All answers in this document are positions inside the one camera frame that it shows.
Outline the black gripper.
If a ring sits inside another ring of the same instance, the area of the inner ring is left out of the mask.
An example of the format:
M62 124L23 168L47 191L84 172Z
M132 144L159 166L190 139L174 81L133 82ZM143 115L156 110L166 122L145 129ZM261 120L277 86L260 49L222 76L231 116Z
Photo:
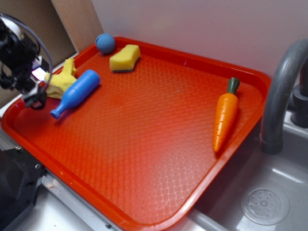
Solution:
M0 19L0 86L23 94L25 108L41 110L46 91L31 77L39 46L13 21Z

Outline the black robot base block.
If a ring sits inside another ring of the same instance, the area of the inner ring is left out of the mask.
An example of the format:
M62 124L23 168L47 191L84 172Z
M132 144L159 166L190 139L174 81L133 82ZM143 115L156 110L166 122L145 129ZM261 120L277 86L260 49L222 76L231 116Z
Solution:
M43 165L27 150L0 152L0 229L10 231L36 205Z

